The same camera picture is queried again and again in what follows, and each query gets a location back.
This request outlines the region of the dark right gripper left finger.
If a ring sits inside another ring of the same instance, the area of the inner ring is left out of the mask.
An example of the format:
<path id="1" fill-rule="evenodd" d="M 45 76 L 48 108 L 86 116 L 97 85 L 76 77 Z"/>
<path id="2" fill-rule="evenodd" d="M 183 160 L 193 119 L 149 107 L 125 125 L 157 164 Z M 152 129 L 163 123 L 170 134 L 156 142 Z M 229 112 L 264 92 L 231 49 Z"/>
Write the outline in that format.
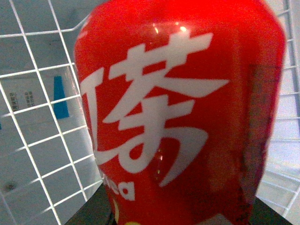
<path id="1" fill-rule="evenodd" d="M 103 184 L 65 225 L 116 225 L 113 211 Z"/>

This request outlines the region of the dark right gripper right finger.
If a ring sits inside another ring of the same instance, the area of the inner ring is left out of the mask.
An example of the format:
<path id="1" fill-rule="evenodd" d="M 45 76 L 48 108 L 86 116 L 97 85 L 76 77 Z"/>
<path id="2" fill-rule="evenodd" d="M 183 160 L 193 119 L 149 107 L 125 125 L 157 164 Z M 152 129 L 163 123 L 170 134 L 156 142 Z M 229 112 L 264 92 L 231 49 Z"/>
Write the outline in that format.
<path id="1" fill-rule="evenodd" d="M 252 209 L 250 225 L 292 225 L 288 220 L 279 215 L 271 207 L 255 198 L 255 203 Z"/>

